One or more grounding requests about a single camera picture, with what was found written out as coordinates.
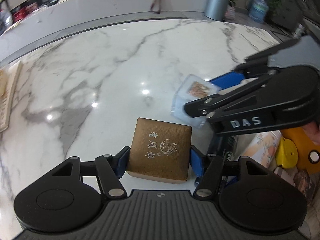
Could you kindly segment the person's right hand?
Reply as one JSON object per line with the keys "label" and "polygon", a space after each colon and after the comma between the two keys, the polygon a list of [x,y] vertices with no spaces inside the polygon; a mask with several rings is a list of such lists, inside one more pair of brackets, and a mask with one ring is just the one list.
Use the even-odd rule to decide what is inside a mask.
{"label": "person's right hand", "polygon": [[302,129],[314,144],[320,144],[319,125],[315,121],[302,126]]}

